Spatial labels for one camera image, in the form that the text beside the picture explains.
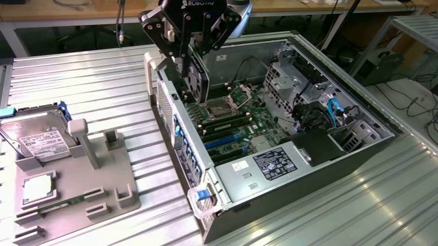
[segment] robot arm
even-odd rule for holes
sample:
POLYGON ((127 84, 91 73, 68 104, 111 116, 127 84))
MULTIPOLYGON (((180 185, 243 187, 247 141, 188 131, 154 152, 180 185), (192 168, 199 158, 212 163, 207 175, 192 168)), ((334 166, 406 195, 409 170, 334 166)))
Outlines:
POLYGON ((146 34, 162 53, 175 58, 199 103, 207 99, 210 83, 202 56, 222 47, 242 18, 247 21, 252 6, 250 0, 228 1, 232 4, 227 0, 162 0, 152 11, 139 14, 146 34))

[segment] wooden desk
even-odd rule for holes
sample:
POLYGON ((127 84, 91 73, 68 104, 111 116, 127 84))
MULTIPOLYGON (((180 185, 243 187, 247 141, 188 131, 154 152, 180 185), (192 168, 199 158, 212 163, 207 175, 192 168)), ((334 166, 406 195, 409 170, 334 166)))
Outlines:
MULTIPOLYGON (((81 3, 84 0, 69 0, 69 3, 81 3)), ((423 0, 414 0, 417 5, 417 13, 427 6, 423 0)), ((316 4, 310 2, 303 4, 298 0, 252 0, 252 17, 283 16, 283 15, 315 15, 330 14, 333 12, 333 5, 326 3, 316 4)), ((345 19, 346 12, 353 4, 353 0, 347 4, 339 4, 334 13, 341 14, 331 33, 324 42, 326 47, 333 39, 333 36, 339 28, 339 24, 345 19)), ((151 10, 156 7, 158 0, 146 0, 146 9, 151 10)), ((355 13, 361 12, 394 12, 402 11, 405 5, 382 6, 373 0, 362 0, 355 13)), ((138 14, 143 9, 126 10, 126 23, 136 23, 138 14)), ((36 28, 36 27, 59 27, 59 26, 85 26, 114 24, 116 21, 116 11, 96 11, 91 4, 83 6, 83 11, 56 5, 52 0, 27 0, 24 5, 0 5, 0 31, 8 41, 8 44, 17 57, 28 56, 24 45, 20 42, 15 30, 17 28, 36 28)))

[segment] hard drive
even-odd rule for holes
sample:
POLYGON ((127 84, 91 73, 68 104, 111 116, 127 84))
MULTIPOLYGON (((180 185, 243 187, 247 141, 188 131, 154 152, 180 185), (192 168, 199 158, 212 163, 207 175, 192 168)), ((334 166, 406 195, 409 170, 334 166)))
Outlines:
POLYGON ((67 131, 67 107, 53 104, 9 113, 1 110, 0 117, 0 134, 20 158, 35 156, 45 162, 69 155, 68 148, 77 145, 77 139, 67 131))

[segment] warning label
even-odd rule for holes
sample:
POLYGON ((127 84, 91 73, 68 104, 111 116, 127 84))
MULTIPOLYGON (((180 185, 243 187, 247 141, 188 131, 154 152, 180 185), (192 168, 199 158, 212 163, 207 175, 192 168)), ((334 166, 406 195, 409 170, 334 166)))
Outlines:
POLYGON ((59 131, 21 137, 19 140, 36 158, 49 157, 68 151, 59 131))
POLYGON ((252 157, 267 180, 274 180, 296 170, 283 148, 276 148, 252 157))

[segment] hard drive label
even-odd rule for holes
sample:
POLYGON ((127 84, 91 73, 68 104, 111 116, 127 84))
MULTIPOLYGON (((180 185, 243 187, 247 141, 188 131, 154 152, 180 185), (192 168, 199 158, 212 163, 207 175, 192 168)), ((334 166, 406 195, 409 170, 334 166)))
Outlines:
POLYGON ((19 140, 36 158, 68 152, 68 146, 59 131, 21 137, 19 140))

